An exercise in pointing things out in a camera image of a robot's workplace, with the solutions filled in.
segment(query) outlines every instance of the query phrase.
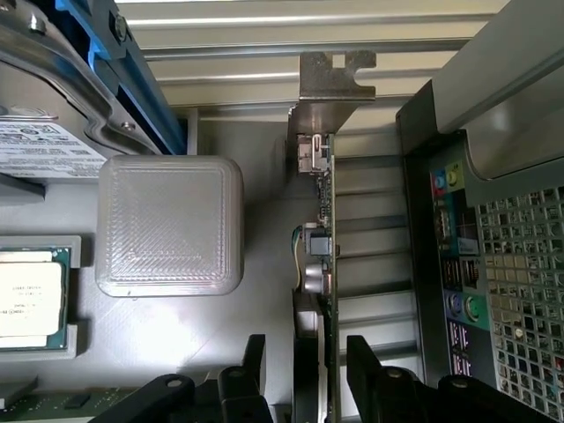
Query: wire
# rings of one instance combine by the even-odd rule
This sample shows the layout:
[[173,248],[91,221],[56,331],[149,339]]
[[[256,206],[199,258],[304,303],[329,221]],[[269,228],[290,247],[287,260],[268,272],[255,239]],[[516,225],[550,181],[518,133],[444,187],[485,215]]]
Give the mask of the wire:
[[298,259],[298,243],[300,242],[300,232],[301,226],[296,227],[292,232],[292,252],[293,252],[293,260],[296,263],[296,273],[298,274],[298,281],[296,282],[296,288],[300,288],[301,285],[301,268],[300,268],[300,260]]

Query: blue drive bracket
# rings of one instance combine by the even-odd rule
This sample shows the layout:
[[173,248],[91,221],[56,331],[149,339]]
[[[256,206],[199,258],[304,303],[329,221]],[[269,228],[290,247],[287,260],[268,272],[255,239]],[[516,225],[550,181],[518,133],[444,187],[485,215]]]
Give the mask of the blue drive bracket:
[[58,11],[67,11],[90,38],[88,64],[93,72],[118,96],[134,116],[145,119],[147,135],[165,154],[186,154],[187,142],[181,125],[160,90],[125,19],[113,0],[56,0]]

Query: screw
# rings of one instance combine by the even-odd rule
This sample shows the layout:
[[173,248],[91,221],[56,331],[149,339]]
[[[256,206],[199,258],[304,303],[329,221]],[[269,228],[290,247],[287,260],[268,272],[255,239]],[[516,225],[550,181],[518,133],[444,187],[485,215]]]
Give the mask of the screw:
[[29,25],[27,27],[32,33],[45,35],[45,33],[47,32],[45,21],[41,18],[37,18],[35,15],[32,15],[32,18],[29,19]]
[[119,42],[124,42],[127,38],[127,21],[122,15],[115,16],[115,36]]
[[168,388],[177,388],[182,385],[182,381],[179,379],[173,379],[172,381],[167,382]]
[[235,369],[235,370],[232,370],[231,372],[229,372],[229,375],[231,377],[241,377],[244,374],[245,374],[245,370],[243,370],[243,369]]
[[455,388],[460,388],[461,390],[468,388],[468,382],[464,379],[453,379],[450,383],[452,383],[452,386]]
[[131,132],[131,131],[135,130],[136,126],[135,126],[135,123],[124,122],[124,123],[122,123],[122,128]]
[[386,373],[389,377],[393,377],[394,379],[399,379],[400,377],[402,377],[402,372],[393,367],[386,370]]

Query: plastic cover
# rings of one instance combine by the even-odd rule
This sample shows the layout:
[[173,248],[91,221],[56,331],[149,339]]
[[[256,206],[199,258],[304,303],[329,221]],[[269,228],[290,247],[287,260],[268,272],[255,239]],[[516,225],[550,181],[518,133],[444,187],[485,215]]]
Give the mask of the plastic cover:
[[243,187],[230,160],[116,156],[100,171],[96,281],[116,297],[221,295],[241,282]]

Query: metal grille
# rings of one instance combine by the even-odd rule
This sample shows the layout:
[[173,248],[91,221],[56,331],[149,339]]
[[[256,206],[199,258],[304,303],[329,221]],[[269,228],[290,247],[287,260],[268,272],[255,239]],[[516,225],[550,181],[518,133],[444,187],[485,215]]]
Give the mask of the metal grille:
[[564,187],[479,207],[498,388],[564,419]]

